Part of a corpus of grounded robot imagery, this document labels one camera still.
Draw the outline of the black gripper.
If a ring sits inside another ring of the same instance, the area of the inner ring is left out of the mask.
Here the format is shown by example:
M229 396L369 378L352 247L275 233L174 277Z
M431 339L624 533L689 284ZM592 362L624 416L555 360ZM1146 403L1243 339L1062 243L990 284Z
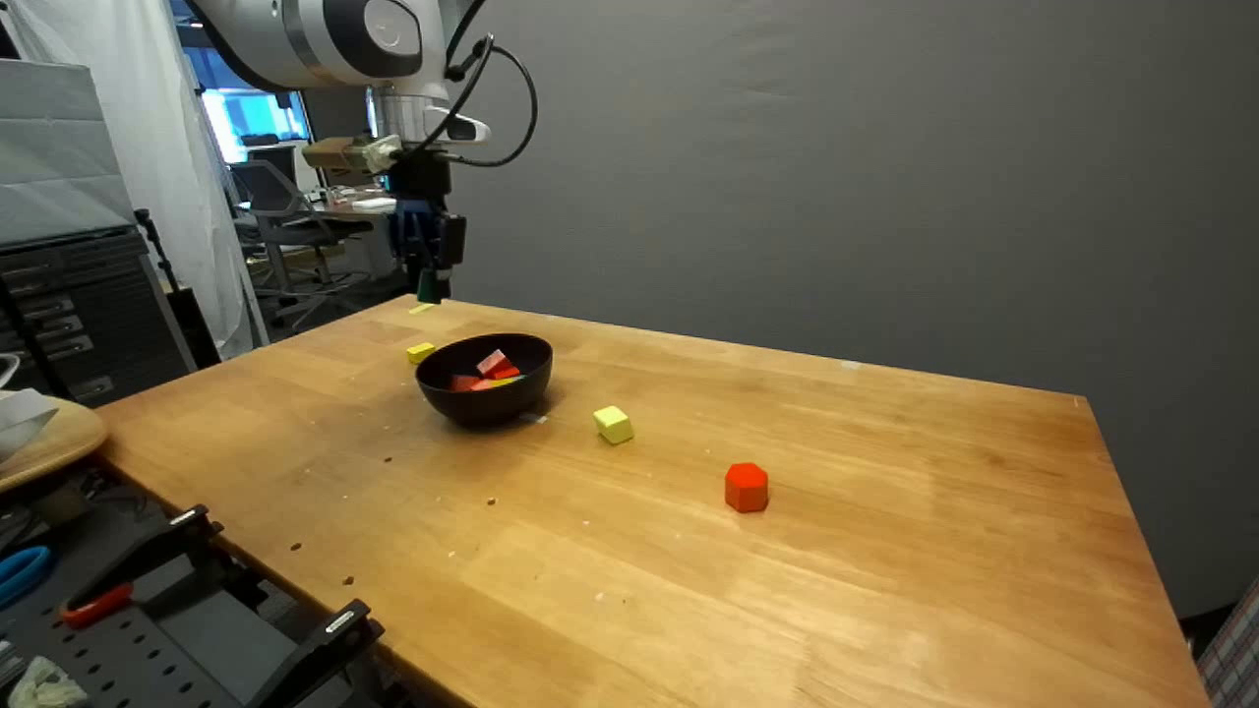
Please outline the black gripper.
M447 301L447 268L462 260L466 230L466 221L444 205L444 196L451 195L447 162L437 150L406 150L390 164L390 195L390 240L394 251L415 271L415 301Z

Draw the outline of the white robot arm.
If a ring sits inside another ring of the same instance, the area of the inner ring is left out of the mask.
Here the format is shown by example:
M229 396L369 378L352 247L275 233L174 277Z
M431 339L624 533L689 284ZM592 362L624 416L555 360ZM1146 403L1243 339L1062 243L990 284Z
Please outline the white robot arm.
M390 240L422 305L451 295L466 221L447 210L447 164L486 125L462 112L492 58L451 54L439 0L190 0L222 62L266 91L364 91L380 125Z

